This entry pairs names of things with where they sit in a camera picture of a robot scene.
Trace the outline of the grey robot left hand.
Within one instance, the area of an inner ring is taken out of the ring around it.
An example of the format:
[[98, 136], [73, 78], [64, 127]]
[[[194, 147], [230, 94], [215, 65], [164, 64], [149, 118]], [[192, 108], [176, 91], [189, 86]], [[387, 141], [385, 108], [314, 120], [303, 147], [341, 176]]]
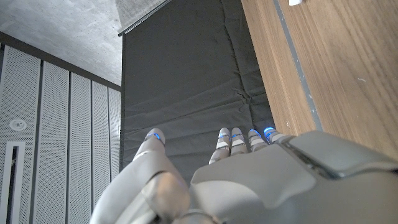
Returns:
[[321, 131], [220, 130], [191, 181], [150, 130], [92, 223], [396, 223], [397, 161]]

